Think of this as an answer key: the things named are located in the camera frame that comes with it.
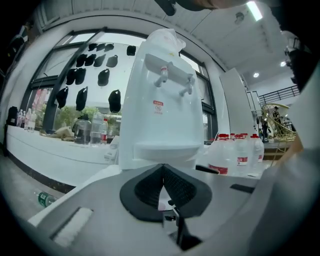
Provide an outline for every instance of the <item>ceiling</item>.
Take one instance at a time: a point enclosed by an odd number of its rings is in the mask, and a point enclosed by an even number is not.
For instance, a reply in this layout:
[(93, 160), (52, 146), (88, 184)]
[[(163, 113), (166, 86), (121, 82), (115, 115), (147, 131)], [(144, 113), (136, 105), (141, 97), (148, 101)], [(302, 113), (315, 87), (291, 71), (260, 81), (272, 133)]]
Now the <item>ceiling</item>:
[[(42, 29), (79, 17), (139, 15), (200, 42), (225, 69), (236, 68), (250, 86), (289, 71), (280, 67), (285, 60), (286, 42), (279, 24), (266, 5), (257, 5), (263, 16), (259, 21), (247, 5), (192, 12), (176, 4), (176, 14), (167, 16), (154, 0), (47, 0), (41, 3), (38, 13)], [(240, 24), (235, 23), (238, 12), (244, 14)], [(260, 74), (258, 78), (253, 78), (255, 72)]]

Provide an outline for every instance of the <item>tree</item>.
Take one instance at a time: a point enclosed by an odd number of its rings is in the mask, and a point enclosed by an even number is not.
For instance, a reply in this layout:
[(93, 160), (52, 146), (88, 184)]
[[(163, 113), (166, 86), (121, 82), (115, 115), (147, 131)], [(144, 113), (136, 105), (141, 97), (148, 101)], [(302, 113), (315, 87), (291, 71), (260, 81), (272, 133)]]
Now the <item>tree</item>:
[(61, 109), (57, 109), (54, 119), (54, 129), (58, 130), (64, 124), (72, 127), (81, 115), (87, 114), (89, 121), (92, 122), (94, 114), (99, 110), (96, 107), (86, 106), (82, 111), (77, 111), (75, 106), (65, 106)]

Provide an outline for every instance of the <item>concrete floor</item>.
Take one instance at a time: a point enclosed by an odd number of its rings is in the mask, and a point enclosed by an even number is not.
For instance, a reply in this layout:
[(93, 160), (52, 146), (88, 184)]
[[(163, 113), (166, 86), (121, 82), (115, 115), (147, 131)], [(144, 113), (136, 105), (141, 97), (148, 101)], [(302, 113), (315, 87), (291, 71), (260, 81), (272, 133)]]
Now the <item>concrete floor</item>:
[(8, 157), (0, 155), (0, 187), (11, 210), (24, 220), (44, 209), (38, 202), (37, 194), (46, 192), (56, 198), (64, 194), (31, 178), (17, 167)]

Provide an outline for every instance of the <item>white water dispenser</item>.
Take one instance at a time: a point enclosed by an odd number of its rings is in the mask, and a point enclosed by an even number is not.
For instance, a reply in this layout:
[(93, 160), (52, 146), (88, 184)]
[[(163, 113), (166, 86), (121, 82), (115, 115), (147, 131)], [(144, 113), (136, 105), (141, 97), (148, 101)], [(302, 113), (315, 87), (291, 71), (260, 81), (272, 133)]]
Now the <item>white water dispenser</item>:
[(204, 149), (195, 70), (177, 51), (145, 41), (137, 51), (122, 109), (119, 167), (195, 168)]

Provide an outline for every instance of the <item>person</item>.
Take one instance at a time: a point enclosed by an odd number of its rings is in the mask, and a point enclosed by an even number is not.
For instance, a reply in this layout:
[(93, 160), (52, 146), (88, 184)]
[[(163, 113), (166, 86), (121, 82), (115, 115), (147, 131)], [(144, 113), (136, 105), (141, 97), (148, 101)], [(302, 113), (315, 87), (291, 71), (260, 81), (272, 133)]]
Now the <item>person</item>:
[(268, 122), (263, 120), (262, 121), (262, 135), (263, 135), (263, 142), (268, 142)]
[(277, 106), (274, 107), (274, 111), (273, 111), (273, 113), (272, 113), (272, 116), (273, 116), (273, 119), (274, 119), (276, 122), (278, 122), (279, 124), (281, 124), (280, 114), (279, 114), (278, 109), (279, 109), (279, 108), (278, 108)]

